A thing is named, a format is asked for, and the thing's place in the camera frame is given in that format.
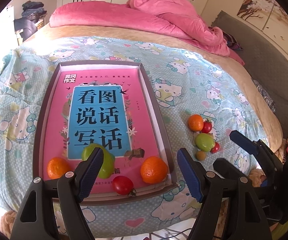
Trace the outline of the red cherry tomato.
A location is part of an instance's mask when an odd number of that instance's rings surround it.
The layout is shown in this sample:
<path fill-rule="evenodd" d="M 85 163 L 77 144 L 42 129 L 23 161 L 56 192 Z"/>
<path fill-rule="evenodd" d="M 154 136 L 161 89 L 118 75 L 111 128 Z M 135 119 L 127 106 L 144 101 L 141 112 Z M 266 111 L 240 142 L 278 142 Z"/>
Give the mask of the red cherry tomato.
<path fill-rule="evenodd" d="M 112 181 L 113 190 L 122 196 L 135 196 L 136 191 L 133 182 L 125 176 L 117 176 Z"/>
<path fill-rule="evenodd" d="M 201 130 L 201 133 L 210 133 L 213 126 L 210 120 L 206 119 L 203 123 L 203 128 Z"/>
<path fill-rule="evenodd" d="M 211 149 L 211 153 L 214 154 L 220 150 L 220 144 L 215 142 L 214 147 Z"/>

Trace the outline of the small brown-green fruit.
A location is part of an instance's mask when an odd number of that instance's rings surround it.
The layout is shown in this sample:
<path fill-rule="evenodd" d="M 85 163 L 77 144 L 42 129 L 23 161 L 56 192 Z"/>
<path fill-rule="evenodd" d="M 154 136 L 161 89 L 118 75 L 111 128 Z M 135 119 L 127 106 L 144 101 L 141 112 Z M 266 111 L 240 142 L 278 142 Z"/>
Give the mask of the small brown-green fruit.
<path fill-rule="evenodd" d="M 206 157 L 207 157 L 207 154 L 204 151 L 197 151 L 195 153 L 195 156 L 196 156 L 196 159 L 198 161 L 204 161 L 206 159 Z"/>

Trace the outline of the green apple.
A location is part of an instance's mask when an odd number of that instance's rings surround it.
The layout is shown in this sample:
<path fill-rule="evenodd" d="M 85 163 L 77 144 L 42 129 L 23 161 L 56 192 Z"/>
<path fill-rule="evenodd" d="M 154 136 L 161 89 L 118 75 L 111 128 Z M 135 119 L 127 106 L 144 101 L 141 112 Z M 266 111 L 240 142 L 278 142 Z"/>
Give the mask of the green apple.
<path fill-rule="evenodd" d="M 108 179 L 115 170 L 115 159 L 112 154 L 110 154 L 102 145 L 92 143 L 85 147 L 82 151 L 81 158 L 83 161 L 87 160 L 88 157 L 92 154 L 95 148 L 100 148 L 104 153 L 104 161 L 100 172 L 98 173 L 98 178 L 100 179 Z"/>
<path fill-rule="evenodd" d="M 194 143 L 200 150 L 204 152 L 210 152 L 212 148 L 215 146 L 215 141 L 211 134 L 207 133 L 199 133 L 195 139 Z"/>

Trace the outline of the orange mandarin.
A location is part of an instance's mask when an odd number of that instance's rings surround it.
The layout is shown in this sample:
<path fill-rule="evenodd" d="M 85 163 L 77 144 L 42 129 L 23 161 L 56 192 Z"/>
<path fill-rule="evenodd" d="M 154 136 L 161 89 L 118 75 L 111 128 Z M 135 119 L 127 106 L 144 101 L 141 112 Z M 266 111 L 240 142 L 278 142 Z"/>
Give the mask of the orange mandarin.
<path fill-rule="evenodd" d="M 194 114 L 188 118 L 188 128 L 193 132 L 199 132 L 203 129 L 204 121 L 201 115 Z"/>
<path fill-rule="evenodd" d="M 145 183 L 157 184 L 167 177 L 168 166 L 161 158 L 152 156 L 142 163 L 140 174 Z"/>
<path fill-rule="evenodd" d="M 71 170 L 69 163 L 60 157 L 52 158 L 47 164 L 47 175 L 50 179 L 58 179 Z"/>

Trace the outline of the hello kitty bed sheet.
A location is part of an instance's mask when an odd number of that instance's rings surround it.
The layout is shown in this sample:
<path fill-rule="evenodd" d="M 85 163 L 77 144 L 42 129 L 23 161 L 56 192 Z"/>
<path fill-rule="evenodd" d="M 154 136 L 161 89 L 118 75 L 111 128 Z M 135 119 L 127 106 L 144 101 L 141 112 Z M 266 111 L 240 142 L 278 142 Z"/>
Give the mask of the hello kitty bed sheet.
<path fill-rule="evenodd" d="M 130 61 L 141 63 L 151 82 L 171 145 L 178 185 L 142 200 L 81 205 L 97 238 L 133 236 L 167 228 L 196 216 L 200 204 L 190 194 L 177 164 L 177 151 L 197 150 L 198 133 L 187 125 L 193 114 L 211 121 L 220 151 L 202 161 L 213 170 L 225 158 L 244 174 L 257 161 L 229 139 L 237 130 L 248 139 L 267 142 L 260 119 L 237 82 L 220 65 L 185 49 L 104 37 L 63 37 L 48 43 L 30 41 L 0 57 L 0 207 L 18 211 L 34 179 L 33 151 L 38 117 L 51 77 L 61 62 Z"/>

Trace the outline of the grey headboard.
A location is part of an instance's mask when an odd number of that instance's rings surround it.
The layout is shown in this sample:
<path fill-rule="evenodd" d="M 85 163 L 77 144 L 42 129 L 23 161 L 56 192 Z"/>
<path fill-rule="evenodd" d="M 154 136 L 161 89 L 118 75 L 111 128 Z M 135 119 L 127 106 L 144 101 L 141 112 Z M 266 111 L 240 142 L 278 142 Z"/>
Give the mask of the grey headboard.
<path fill-rule="evenodd" d="M 260 33 L 221 11 L 212 26 L 232 35 L 243 48 L 237 54 L 244 68 L 275 102 L 284 137 L 288 137 L 288 59 Z"/>

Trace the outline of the dark patterned pillow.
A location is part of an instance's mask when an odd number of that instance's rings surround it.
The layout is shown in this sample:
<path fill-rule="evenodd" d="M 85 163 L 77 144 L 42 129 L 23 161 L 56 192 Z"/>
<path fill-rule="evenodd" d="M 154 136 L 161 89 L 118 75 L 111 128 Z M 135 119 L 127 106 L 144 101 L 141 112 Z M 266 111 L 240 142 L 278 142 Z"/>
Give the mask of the dark patterned pillow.
<path fill-rule="evenodd" d="M 222 33 L 223 33 L 224 39 L 227 42 L 228 48 L 230 48 L 232 50 L 236 50 L 236 51 L 242 51 L 243 50 L 242 46 L 239 44 L 239 42 L 231 34 L 228 34 L 224 31 Z"/>

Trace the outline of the grey cardboard box tray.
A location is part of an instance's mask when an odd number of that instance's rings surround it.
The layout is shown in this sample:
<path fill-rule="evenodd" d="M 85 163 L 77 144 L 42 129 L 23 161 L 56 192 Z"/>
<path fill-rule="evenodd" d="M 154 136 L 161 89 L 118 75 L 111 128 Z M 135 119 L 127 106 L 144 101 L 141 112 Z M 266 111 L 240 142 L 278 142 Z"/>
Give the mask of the grey cardboard box tray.
<path fill-rule="evenodd" d="M 175 161 L 151 82 L 139 62 L 61 62 L 37 122 L 33 175 L 48 180 L 54 157 L 72 168 L 90 144 L 112 156 L 85 205 L 152 198 L 178 185 Z"/>

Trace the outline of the pink book with blue title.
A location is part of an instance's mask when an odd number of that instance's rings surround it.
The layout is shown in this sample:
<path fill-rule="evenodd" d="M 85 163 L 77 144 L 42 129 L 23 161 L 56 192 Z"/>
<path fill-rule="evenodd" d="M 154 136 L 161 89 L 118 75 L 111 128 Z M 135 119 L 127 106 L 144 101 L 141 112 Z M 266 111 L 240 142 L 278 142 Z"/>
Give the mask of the pink book with blue title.
<path fill-rule="evenodd" d="M 114 156 L 115 170 L 108 179 L 97 178 L 92 197 L 114 196 L 111 184 L 117 176 L 128 177 L 139 195 L 171 184 L 170 177 L 157 184 L 141 178 L 147 158 L 165 159 L 171 149 L 160 131 L 151 85 L 139 70 L 73 70 L 61 73 L 51 86 L 48 106 L 39 117 L 44 128 L 39 152 L 43 178 L 48 178 L 52 158 L 63 158 L 75 168 L 83 149 L 95 143 Z"/>

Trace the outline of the pink blanket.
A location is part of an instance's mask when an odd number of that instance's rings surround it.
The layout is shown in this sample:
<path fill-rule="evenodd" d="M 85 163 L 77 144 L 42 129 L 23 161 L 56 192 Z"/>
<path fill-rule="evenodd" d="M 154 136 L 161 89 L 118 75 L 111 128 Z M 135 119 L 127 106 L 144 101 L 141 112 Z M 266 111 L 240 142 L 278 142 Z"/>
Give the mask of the pink blanket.
<path fill-rule="evenodd" d="M 57 8 L 51 27 L 85 25 L 146 31 L 178 38 L 219 56 L 244 61 L 228 47 L 219 27 L 210 27 L 188 0 L 128 0 L 125 4 L 104 1 L 73 2 Z"/>

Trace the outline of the pile of dark clothes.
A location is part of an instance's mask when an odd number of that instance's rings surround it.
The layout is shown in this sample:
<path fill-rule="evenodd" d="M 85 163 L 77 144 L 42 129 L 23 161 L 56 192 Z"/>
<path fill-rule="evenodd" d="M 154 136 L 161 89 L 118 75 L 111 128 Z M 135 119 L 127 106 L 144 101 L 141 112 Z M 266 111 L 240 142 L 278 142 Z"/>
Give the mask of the pile of dark clothes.
<path fill-rule="evenodd" d="M 15 32 L 23 30 L 19 35 L 23 41 L 37 32 L 36 23 L 44 16 L 47 11 L 44 10 L 42 2 L 27 1 L 22 4 L 21 18 L 14 20 Z"/>

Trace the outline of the tree painting on wall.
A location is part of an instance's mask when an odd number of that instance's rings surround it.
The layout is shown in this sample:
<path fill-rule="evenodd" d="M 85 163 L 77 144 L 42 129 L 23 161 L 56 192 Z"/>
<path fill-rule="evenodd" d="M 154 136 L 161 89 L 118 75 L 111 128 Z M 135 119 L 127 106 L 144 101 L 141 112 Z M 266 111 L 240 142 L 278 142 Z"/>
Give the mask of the tree painting on wall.
<path fill-rule="evenodd" d="M 288 54 L 288 14 L 276 0 L 243 0 L 237 16 L 258 28 Z"/>

